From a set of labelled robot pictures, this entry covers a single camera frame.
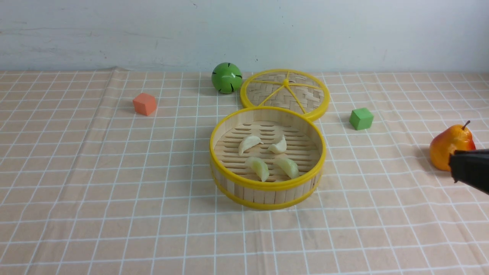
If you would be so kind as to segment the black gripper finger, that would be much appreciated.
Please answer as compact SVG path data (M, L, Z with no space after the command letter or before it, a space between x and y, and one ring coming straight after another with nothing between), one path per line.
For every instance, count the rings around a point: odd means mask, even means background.
M460 181L485 194L489 193L488 149L455 150L449 157L449 167L455 183Z

